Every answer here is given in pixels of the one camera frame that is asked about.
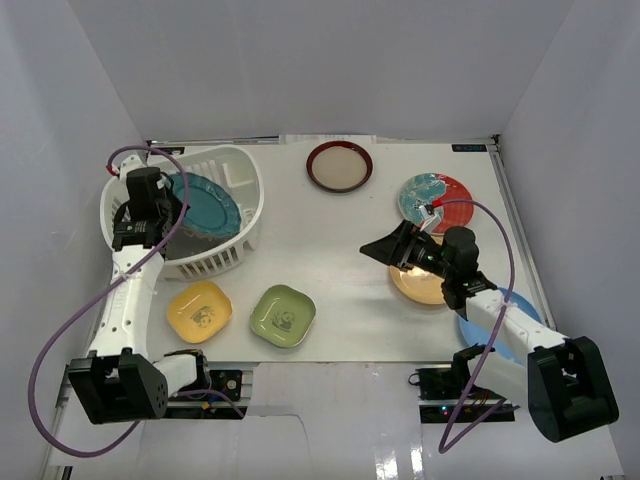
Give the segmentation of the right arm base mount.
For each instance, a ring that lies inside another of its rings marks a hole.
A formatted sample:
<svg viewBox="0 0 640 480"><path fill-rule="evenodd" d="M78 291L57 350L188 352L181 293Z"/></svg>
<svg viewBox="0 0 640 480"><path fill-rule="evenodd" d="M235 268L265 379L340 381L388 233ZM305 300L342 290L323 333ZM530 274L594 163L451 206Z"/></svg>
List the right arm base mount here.
<svg viewBox="0 0 640 480"><path fill-rule="evenodd" d="M423 425L444 425L452 416L461 396L464 382L458 384L449 365L418 368L407 382L418 389L420 421ZM456 423L471 424L481 418L502 397L479 387L473 387L464 401Z"/></svg>

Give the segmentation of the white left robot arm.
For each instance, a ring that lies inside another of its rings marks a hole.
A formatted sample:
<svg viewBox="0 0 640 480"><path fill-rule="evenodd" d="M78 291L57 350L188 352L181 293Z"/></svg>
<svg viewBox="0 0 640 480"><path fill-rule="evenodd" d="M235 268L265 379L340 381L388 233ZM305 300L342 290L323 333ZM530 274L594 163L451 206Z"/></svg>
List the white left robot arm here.
<svg viewBox="0 0 640 480"><path fill-rule="evenodd" d="M165 264L165 239L177 225L181 201L157 167L130 171L127 201L113 218L112 262L116 288L106 304L86 357L69 367L71 385L93 424L160 419L170 397L199 399L211 374L197 349L151 361L147 327L155 286Z"/></svg>

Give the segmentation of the teal scalloped plate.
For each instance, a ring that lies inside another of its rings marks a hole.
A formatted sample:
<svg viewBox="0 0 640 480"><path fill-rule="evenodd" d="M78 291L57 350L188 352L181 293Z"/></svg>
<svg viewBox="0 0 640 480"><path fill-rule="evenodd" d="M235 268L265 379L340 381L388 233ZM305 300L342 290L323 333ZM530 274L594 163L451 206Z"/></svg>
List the teal scalloped plate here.
<svg viewBox="0 0 640 480"><path fill-rule="evenodd" d="M188 191L183 226L209 236L236 236L241 230L241 214L233 198L217 183L194 173L170 175L173 194L181 201Z"/></svg>

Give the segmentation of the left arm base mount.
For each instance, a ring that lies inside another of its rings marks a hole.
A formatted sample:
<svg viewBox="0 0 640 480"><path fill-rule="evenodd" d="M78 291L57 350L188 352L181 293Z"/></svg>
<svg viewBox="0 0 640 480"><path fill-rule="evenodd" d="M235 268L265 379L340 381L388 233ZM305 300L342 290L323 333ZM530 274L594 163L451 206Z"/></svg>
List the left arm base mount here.
<svg viewBox="0 0 640 480"><path fill-rule="evenodd" d="M203 382L186 386L169 399L164 419L242 420L251 383L250 373L243 370L208 370Z"/></svg>

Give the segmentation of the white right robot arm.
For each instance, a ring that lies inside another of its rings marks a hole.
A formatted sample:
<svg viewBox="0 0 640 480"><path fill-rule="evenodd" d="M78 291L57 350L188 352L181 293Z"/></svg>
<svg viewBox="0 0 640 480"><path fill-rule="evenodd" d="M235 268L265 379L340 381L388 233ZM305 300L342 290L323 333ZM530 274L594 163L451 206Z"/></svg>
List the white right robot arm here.
<svg viewBox="0 0 640 480"><path fill-rule="evenodd" d="M539 432L554 443L618 420L596 343L552 330L512 303L480 271L470 229L451 227L436 242L403 221L360 251L387 266L417 267L440 277L446 305L489 331L485 343L454 356L451 384L459 396L472 399L487 388L525 408Z"/></svg>

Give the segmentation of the grey reindeer plate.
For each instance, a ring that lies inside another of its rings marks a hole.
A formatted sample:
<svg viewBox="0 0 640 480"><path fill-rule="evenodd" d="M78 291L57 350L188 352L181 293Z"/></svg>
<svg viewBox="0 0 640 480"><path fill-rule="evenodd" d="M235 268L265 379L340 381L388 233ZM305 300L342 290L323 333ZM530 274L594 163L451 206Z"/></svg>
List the grey reindeer plate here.
<svg viewBox="0 0 640 480"><path fill-rule="evenodd" d="M232 239L231 236L209 236L180 228L166 245L166 259L180 260L215 249Z"/></svg>

